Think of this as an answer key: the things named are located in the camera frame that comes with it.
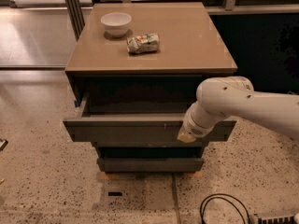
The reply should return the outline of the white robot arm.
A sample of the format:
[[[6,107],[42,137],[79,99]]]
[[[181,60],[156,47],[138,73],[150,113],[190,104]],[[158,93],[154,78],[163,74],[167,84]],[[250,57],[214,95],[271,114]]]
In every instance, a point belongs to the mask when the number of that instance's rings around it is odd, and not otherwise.
[[[185,113],[178,140],[194,142],[231,116],[299,139],[298,95],[255,91],[245,77],[213,77],[198,86],[196,101]]]

